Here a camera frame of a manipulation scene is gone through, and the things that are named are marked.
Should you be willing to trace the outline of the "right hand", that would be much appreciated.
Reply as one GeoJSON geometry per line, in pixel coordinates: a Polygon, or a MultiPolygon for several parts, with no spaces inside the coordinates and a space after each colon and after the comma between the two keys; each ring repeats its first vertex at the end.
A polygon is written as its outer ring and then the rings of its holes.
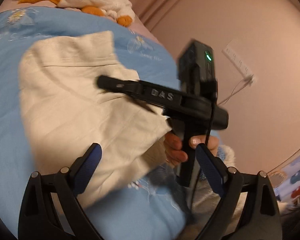
{"type": "MultiPolygon", "coordinates": [[[[196,149],[196,147],[201,144],[205,143],[207,148],[211,151],[211,153],[216,156],[217,150],[219,146],[219,139],[217,137],[209,137],[207,143],[205,135],[197,135],[192,137],[189,140],[189,146],[192,149],[196,149]]],[[[183,143],[182,140],[173,134],[172,132],[168,132],[164,136],[164,148],[166,154],[166,161],[171,164],[172,166],[177,166],[181,163],[184,163],[188,160],[188,156],[186,152],[182,150],[183,143]]]]}

